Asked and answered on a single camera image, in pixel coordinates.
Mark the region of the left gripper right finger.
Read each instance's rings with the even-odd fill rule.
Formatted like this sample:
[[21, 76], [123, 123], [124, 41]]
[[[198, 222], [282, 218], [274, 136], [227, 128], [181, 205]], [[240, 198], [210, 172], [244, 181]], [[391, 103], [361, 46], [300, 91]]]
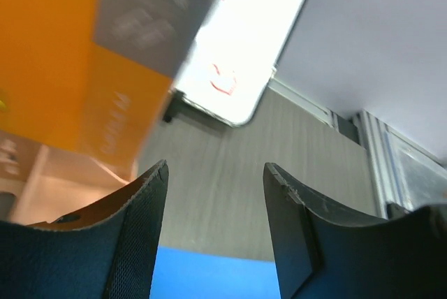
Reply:
[[446, 206], [391, 205], [382, 219], [263, 171], [282, 298], [445, 298]]

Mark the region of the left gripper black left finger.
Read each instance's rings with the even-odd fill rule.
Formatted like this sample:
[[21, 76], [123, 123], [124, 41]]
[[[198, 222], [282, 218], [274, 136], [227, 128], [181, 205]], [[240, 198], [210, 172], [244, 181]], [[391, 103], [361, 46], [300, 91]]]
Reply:
[[158, 161], [51, 223], [1, 222], [1, 297], [148, 298], [168, 178]]

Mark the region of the light blue thin folder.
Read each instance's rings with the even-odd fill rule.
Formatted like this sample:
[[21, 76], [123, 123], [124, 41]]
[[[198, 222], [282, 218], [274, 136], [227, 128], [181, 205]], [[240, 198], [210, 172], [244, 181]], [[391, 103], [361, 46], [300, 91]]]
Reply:
[[280, 298], [275, 264], [159, 247], [150, 298]]

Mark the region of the orange desk file organizer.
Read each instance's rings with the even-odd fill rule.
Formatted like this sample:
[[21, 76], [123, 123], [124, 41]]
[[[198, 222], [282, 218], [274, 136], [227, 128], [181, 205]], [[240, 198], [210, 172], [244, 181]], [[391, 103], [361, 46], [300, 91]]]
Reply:
[[86, 155], [1, 132], [1, 220], [53, 222], [122, 188], [138, 164], [116, 169]]

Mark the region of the orange folder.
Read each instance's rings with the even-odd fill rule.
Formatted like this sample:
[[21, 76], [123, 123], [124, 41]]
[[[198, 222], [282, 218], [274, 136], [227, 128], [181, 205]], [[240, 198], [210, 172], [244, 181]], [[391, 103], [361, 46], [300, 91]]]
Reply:
[[1, 128], [130, 168], [214, 0], [1, 0]]

